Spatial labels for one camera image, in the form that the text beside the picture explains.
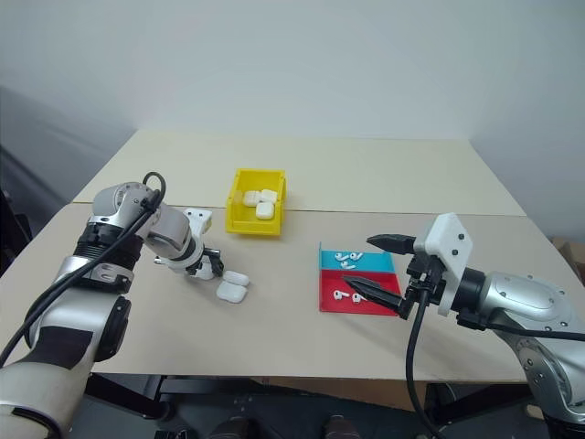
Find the yellow bin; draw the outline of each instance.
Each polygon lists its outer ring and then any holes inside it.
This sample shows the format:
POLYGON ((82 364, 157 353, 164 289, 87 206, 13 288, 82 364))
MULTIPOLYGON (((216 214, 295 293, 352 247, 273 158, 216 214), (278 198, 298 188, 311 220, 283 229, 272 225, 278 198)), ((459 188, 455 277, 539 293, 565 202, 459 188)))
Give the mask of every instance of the yellow bin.
POLYGON ((286 179, 284 171, 269 169, 238 169, 228 197, 226 231, 248 235, 280 235, 284 221, 286 179), (274 218, 257 219, 256 208, 244 206, 244 193, 248 190, 270 189, 278 193, 274 205, 274 218))

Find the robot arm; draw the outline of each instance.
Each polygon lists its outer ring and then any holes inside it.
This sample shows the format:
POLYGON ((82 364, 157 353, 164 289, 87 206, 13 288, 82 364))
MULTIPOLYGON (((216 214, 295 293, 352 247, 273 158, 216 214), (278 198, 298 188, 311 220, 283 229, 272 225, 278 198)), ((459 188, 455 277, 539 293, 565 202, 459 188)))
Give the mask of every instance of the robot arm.
MULTIPOLYGON (((141 183, 100 192, 75 252, 62 263, 56 281, 104 254, 144 214, 143 200, 152 195, 141 183)), ((122 344, 131 306, 124 295, 143 243, 178 273, 195 275, 213 262, 220 275, 219 251, 206 249, 202 241, 210 223, 209 211, 181 212, 161 203, 116 252, 50 305, 26 335, 32 350, 0 369, 3 437, 66 436, 93 364, 111 358, 122 344)))
POLYGON ((377 235, 367 241, 414 255, 409 286, 401 297, 368 279, 346 277, 352 288, 404 319, 424 290, 439 314, 452 310, 459 325, 493 329, 520 361, 551 436, 585 433, 585 324, 561 288, 532 276, 467 268, 473 243, 455 214, 440 215, 418 238, 377 235))

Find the black band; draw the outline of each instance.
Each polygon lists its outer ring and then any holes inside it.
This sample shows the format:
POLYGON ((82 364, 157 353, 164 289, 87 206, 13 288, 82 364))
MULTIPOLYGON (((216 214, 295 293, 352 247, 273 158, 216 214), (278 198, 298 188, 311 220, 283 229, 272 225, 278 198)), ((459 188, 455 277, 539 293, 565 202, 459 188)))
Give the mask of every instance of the black band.
POLYGON ((171 261, 176 261, 176 262, 184 261, 186 258, 188 258, 189 256, 191 256, 193 254, 196 246, 197 245, 195 244, 195 240, 193 239, 193 237, 192 236, 189 237, 189 243, 186 246, 185 252, 181 256, 179 256, 178 258, 171 259, 171 261))
MULTIPOLYGON (((78 239, 77 247, 73 254, 88 259, 96 259, 118 240, 122 232, 122 228, 110 224, 88 224, 78 239)), ((140 258, 142 247, 142 238, 136 235, 130 236, 120 246, 119 250, 110 255, 105 262, 120 265, 131 271, 140 258)))
POLYGON ((472 268, 465 268, 463 277, 459 283, 457 294, 451 305, 453 311, 461 311, 464 308, 471 313, 477 311, 479 299, 481 297, 482 288, 484 287, 485 274, 479 270, 472 268))
POLYGON ((100 344, 95 353, 95 362, 104 361, 113 357, 126 333, 128 326, 128 315, 130 314, 131 303, 123 297, 118 297, 115 304, 113 304, 106 326, 101 333, 100 344))
POLYGON ((46 439, 60 439, 61 432, 59 430, 59 426, 49 417, 45 416, 39 412, 33 412, 32 410, 25 409, 23 407, 15 407, 12 409, 12 414, 14 416, 20 416, 21 418, 26 418, 35 423, 40 423, 43 427, 47 429, 47 436, 46 439))
POLYGON ((70 327, 41 327, 38 341, 19 363, 45 363, 73 369, 85 355, 92 333, 70 327))

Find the gray wall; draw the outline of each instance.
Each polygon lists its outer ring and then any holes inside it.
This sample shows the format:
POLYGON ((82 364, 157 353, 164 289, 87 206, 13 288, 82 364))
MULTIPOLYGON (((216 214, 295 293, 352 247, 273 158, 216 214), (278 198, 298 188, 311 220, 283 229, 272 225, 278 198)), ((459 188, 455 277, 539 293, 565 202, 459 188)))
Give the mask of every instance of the gray wall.
POLYGON ((139 127, 463 137, 546 234, 585 241, 585 2, 1 7, 0 142, 58 199, 139 127))

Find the black cable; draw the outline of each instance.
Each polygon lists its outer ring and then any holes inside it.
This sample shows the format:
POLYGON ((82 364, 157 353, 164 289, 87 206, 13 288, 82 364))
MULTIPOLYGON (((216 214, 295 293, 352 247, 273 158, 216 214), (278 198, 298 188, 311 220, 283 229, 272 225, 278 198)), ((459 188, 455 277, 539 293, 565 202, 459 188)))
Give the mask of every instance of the black cable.
POLYGON ((523 337, 557 338, 561 340, 585 341, 585 334, 582 334, 580 332, 534 331, 532 329, 522 329, 521 327, 510 327, 508 325, 500 325, 499 323, 487 323, 485 327, 487 329, 509 332, 510 334, 516 334, 517 336, 523 337))
POLYGON ((100 256, 98 256, 93 261, 86 263, 85 265, 81 266, 74 272, 69 273, 66 276, 63 276, 57 282, 52 284, 45 292, 43 292, 40 297, 35 301, 36 306, 29 310, 27 317, 23 324, 18 328, 15 334, 10 338, 8 343, 6 344, 5 348, 2 350, 2 354, 0 354, 0 368, 2 368, 5 363, 8 361, 8 357, 10 356, 11 352, 14 350, 18 341, 21 337, 25 335, 25 333, 30 330, 33 324, 37 321, 39 317, 47 310, 47 308, 60 296, 65 292, 68 288, 74 285, 81 277, 83 277, 87 272, 95 268, 97 265, 102 263, 106 258, 108 258, 112 253, 114 253, 118 248, 132 235, 135 234, 148 219, 156 212, 158 207, 160 206, 161 202, 163 201, 163 196, 165 195, 166 184, 165 179, 158 173, 148 173, 147 177, 144 179, 147 180, 148 177, 156 176, 159 178, 161 182, 161 190, 155 190, 153 195, 149 198, 143 199, 142 207, 144 208, 144 212, 141 213, 130 225, 129 228, 124 230, 122 234, 118 237, 118 239, 108 248, 106 249, 100 256))
POLYGON ((424 409, 420 405, 419 396, 417 395, 416 388, 414 387, 414 349, 417 347, 417 340, 419 338, 420 326, 422 325, 422 318, 424 312, 427 309, 429 303, 429 292, 427 290, 420 290, 419 309, 417 309, 417 315, 414 318, 412 329, 410 331, 409 346, 406 349, 406 385, 409 390, 410 402, 414 411, 418 414, 420 420, 424 426, 429 430, 429 433, 433 434, 438 439, 445 439, 445 436, 437 430, 431 420, 427 417, 424 409))
POLYGON ((144 178, 143 178, 143 185, 146 185, 148 183, 148 179, 150 177, 156 177, 156 178, 158 178, 158 181, 161 184, 161 188, 160 188, 160 193, 161 193, 160 200, 162 201, 163 198, 165 197, 165 194, 166 194, 166 182, 165 182, 165 179, 158 172, 151 171, 151 172, 149 172, 148 174, 146 174, 144 176, 144 178))

